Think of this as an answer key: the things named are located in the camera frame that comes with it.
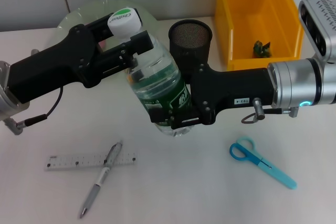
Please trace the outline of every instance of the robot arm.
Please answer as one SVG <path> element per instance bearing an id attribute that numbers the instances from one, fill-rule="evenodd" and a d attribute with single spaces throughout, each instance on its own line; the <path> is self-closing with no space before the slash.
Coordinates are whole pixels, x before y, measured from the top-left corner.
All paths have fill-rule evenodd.
<path id="1" fill-rule="evenodd" d="M 300 106 L 335 103 L 335 5 L 336 0 L 304 0 L 299 5 L 299 18 L 316 51 L 313 58 L 231 72 L 216 72 L 201 64 L 191 78 L 193 106 L 182 112 L 151 109 L 151 121 L 168 120 L 173 129 L 208 125 L 224 109 L 253 106 L 252 122 L 257 122 L 267 113 L 295 117 Z M 0 120 L 8 121 L 28 108 L 30 100 L 71 82 L 94 87 L 101 79 L 128 68 L 134 53 L 153 48 L 147 32 L 142 32 L 102 52 L 98 42 L 112 36 L 107 26 L 109 16 L 73 27 L 59 44 L 10 67 L 1 62 Z M 263 110 L 263 105 L 273 109 Z"/>

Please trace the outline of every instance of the pen tip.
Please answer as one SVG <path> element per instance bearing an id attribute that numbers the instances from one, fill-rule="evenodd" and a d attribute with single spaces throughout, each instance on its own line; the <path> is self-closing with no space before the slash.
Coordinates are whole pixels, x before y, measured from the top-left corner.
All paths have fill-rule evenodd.
<path id="1" fill-rule="evenodd" d="M 88 210 L 87 208 L 83 209 L 83 212 L 80 214 L 79 219 L 83 218 L 83 216 L 85 215 L 85 213 L 87 212 L 87 210 Z"/>

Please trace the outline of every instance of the scissors blade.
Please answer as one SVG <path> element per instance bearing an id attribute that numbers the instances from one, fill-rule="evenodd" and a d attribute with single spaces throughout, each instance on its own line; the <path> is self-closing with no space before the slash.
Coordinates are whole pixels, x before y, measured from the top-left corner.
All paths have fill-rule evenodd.
<path id="1" fill-rule="evenodd" d="M 258 164 L 258 167 L 268 175 L 275 178 L 277 181 L 287 186 L 289 189 L 297 188 L 297 184 L 292 178 L 290 178 L 287 174 L 285 174 L 267 159 L 262 158 L 260 163 Z"/>

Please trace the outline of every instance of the green logo on cap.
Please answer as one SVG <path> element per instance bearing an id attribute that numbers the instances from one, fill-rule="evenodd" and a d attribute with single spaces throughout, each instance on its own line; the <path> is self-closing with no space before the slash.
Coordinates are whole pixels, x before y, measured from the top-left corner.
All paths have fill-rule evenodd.
<path id="1" fill-rule="evenodd" d="M 120 14 L 125 14 L 125 13 L 129 13 L 131 10 L 129 9 L 123 9 L 123 10 L 119 10 L 117 11 L 115 14 L 113 14 L 114 16 L 116 15 L 120 15 Z"/>

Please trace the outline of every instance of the scissors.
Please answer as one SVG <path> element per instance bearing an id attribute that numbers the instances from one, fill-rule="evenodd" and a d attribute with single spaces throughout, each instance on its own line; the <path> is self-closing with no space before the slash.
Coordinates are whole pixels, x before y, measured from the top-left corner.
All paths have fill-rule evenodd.
<path id="1" fill-rule="evenodd" d="M 249 142 L 252 145 L 252 150 L 245 147 L 243 145 L 244 142 Z M 234 148 L 241 151 L 245 155 L 245 157 L 237 157 L 233 153 Z M 256 145 L 251 138 L 249 138 L 249 137 L 239 138 L 235 144 L 231 145 L 230 154 L 234 159 L 236 159 L 238 161 L 246 161 L 246 160 L 251 161 L 252 163 L 257 165 L 261 170 L 263 170 L 265 173 L 272 176 L 277 181 L 279 181 L 282 184 L 284 184 L 285 186 L 287 186 L 289 189 L 296 189 L 297 188 L 297 184 L 292 178 L 290 178 L 288 175 L 286 175 L 284 172 L 282 172 L 279 168 L 277 168 L 270 161 L 268 161 L 267 159 L 262 157 L 256 151 Z"/>

